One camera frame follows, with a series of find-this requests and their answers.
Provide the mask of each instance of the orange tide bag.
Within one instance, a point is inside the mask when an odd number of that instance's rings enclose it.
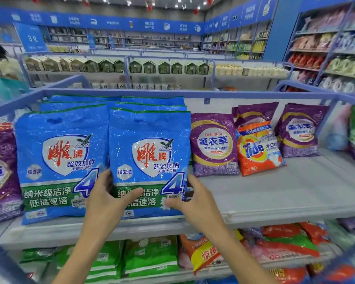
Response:
[[[241,241],[242,235],[238,230],[234,230],[235,237]],[[212,265],[221,265],[224,261],[218,261],[222,258],[217,249],[209,242],[208,238],[201,233],[180,234],[181,245],[186,250],[193,265],[193,272],[196,272]]]
[[[286,165],[269,121],[242,126],[235,135],[243,176]]]

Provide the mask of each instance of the hand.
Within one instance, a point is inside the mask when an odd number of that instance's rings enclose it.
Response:
[[[105,241],[119,224],[126,207],[140,197],[142,188],[136,188],[121,198],[109,194],[113,176],[110,169],[100,173],[90,196],[86,201],[83,232],[94,233],[95,237]]]
[[[192,200],[184,202],[179,198],[168,198],[166,205],[183,212],[186,220],[209,239],[223,228],[227,230],[212,192],[193,175],[188,174],[188,182],[194,190]]]

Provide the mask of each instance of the number 4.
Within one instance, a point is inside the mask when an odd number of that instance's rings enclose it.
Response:
[[[79,181],[74,189],[73,193],[81,192],[85,198],[88,198],[93,186],[95,185],[96,179],[99,176],[99,169],[92,169],[81,181]]]
[[[180,194],[184,191],[183,186],[184,172],[177,172],[175,175],[163,186],[161,194]]]

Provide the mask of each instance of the forearm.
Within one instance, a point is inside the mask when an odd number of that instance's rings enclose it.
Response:
[[[104,241],[82,232],[66,264],[59,271],[52,284],[83,284]]]
[[[227,228],[217,230],[208,237],[221,253],[239,283],[243,284],[277,284],[278,282],[253,258],[246,248]]]

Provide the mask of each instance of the person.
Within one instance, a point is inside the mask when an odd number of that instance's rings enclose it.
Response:
[[[1,75],[8,79],[19,81],[24,80],[23,72],[19,62],[8,56],[8,52],[0,45],[0,72]]]
[[[79,240],[52,284],[83,284],[99,250],[119,224],[127,205],[143,193],[139,187],[121,198],[114,198],[108,193],[112,181],[109,169],[99,175],[87,200]],[[277,284],[229,231],[212,192],[193,175],[188,175],[188,182],[194,190],[192,200],[183,202],[178,198],[169,198],[166,205],[180,210],[186,220],[209,239],[229,264],[239,283]]]

